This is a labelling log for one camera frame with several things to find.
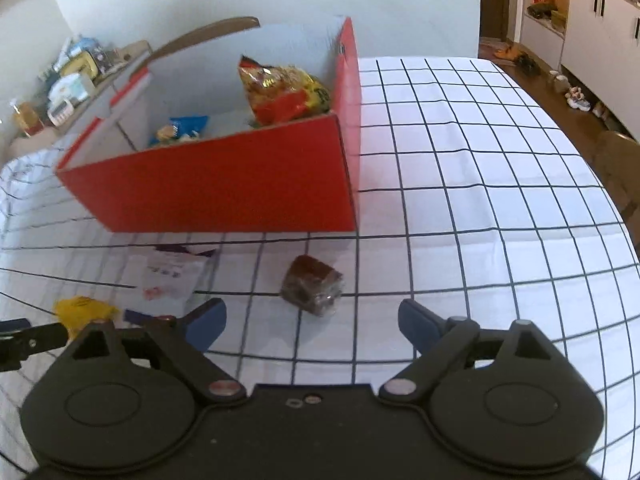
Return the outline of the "white blue snack packet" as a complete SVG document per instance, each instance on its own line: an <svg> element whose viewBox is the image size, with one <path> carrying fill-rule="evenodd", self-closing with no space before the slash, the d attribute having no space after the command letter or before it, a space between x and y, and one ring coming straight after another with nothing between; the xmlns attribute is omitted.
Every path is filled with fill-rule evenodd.
<svg viewBox="0 0 640 480"><path fill-rule="evenodd" d="M216 249L190 252L183 245L160 245L134 257L134 299L122 309L122 320L143 324L149 318L181 318Z"/></svg>

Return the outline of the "egg print snack packet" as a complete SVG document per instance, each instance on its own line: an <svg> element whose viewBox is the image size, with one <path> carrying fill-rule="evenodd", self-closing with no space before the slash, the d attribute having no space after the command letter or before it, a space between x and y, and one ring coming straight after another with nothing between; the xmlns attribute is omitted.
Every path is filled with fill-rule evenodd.
<svg viewBox="0 0 640 480"><path fill-rule="evenodd" d="M120 315L116 307L86 296L58 300L53 306L53 312L58 322L66 328L70 339L75 339L94 321L115 321Z"/></svg>

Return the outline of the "small dark brown candy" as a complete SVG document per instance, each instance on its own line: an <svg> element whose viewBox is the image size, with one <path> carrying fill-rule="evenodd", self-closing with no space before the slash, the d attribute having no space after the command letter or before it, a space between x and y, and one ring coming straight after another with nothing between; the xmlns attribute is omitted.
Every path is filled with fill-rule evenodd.
<svg viewBox="0 0 640 480"><path fill-rule="evenodd" d="M297 256L285 273L280 296L318 318L332 315L344 290L344 276L333 266L311 257Z"/></svg>

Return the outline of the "blue cookie packet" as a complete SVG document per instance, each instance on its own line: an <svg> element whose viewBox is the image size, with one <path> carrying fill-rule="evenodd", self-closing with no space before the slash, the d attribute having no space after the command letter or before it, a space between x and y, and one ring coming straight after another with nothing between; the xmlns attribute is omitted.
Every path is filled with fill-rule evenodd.
<svg viewBox="0 0 640 480"><path fill-rule="evenodd" d="M150 148L196 141L208 123L207 116L182 116L169 119L167 125L152 135Z"/></svg>

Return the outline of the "orange yellow chip bag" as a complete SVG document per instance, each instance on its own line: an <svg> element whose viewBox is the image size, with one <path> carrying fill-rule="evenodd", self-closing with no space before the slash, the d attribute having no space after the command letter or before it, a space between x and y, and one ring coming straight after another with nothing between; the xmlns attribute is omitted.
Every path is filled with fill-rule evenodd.
<svg viewBox="0 0 640 480"><path fill-rule="evenodd" d="M242 56L238 72L255 122L261 127L326 114L331 109L326 86L296 66L262 65Z"/></svg>

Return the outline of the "checkered white tablecloth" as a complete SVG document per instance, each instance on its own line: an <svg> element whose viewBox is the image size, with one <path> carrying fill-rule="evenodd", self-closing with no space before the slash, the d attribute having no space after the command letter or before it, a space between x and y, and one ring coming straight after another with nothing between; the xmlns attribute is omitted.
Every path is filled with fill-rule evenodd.
<svg viewBox="0 0 640 480"><path fill-rule="evenodd" d="M248 386L381 385L416 355L406 297L486 328L534 322L597 393L590 466L639 474L639 261L605 188L566 134L501 68L472 58L364 58L355 233L113 234L54 176L64 144L1 174L1 315L53 321L55 301L134 299L135 256L216 249L192 306L228 324L209 359ZM332 315L280 296L310 255L344 276Z"/></svg>

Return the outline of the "orange juice bottle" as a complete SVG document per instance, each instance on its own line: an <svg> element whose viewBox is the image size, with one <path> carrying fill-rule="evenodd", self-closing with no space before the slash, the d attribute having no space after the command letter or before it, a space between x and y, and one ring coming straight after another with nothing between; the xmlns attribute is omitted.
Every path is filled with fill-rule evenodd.
<svg viewBox="0 0 640 480"><path fill-rule="evenodd" d="M34 136L44 129L43 122L31 102L14 99L10 102L10 107L14 122L26 136Z"/></svg>

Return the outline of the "red cardboard box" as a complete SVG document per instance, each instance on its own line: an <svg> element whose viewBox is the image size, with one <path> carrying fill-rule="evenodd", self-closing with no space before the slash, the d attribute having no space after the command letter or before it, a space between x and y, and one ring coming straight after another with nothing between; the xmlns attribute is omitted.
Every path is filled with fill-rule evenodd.
<svg viewBox="0 0 640 480"><path fill-rule="evenodd" d="M316 77L331 109L257 125L242 56ZM349 18L264 25L149 62L55 173L114 232L348 232L358 223L360 106ZM208 117L198 140L149 147L182 116Z"/></svg>

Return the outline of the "white digital timer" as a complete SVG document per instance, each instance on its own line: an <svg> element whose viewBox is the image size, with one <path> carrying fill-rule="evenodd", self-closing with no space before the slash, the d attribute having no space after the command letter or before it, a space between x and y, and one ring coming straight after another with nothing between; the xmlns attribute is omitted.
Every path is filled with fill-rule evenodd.
<svg viewBox="0 0 640 480"><path fill-rule="evenodd" d="M68 99L60 99L56 102L50 103L47 114L52 125L55 127L61 127L75 113L75 107L72 101Z"/></svg>

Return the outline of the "tissue box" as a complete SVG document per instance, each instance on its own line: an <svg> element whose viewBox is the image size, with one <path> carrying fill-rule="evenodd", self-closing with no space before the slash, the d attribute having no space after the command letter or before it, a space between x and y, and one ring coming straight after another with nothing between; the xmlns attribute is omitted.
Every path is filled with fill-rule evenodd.
<svg viewBox="0 0 640 480"><path fill-rule="evenodd" d="M49 90L50 103L60 99L68 99L74 105L87 101L96 94L96 86L84 74L70 74L60 78Z"/></svg>

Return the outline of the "yellow clock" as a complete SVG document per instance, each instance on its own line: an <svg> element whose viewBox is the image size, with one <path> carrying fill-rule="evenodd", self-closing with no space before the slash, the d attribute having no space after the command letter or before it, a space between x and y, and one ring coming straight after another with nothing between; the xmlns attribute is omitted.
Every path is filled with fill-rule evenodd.
<svg viewBox="0 0 640 480"><path fill-rule="evenodd" d="M91 80L95 80L101 75L100 69L93 56L88 51L81 51L71 58L58 72L61 77L70 74L84 74Z"/></svg>

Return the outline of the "wooden chair behind table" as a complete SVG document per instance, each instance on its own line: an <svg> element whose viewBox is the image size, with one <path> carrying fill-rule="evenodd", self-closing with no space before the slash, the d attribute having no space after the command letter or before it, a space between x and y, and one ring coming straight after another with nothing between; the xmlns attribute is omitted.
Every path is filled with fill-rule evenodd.
<svg viewBox="0 0 640 480"><path fill-rule="evenodd" d="M225 18L221 21L213 22L200 28L191 30L186 34L171 40L168 44L155 50L151 55L151 60L164 58L180 50L202 44L203 42L242 32L243 30L257 28L260 21L254 16L239 16L238 18Z"/></svg>

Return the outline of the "white wall cabinets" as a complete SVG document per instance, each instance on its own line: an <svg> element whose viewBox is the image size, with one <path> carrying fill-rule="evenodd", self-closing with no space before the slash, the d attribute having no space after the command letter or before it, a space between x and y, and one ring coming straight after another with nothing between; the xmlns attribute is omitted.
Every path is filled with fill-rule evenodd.
<svg viewBox="0 0 640 480"><path fill-rule="evenodd" d="M521 46L639 136L639 0L518 0Z"/></svg>

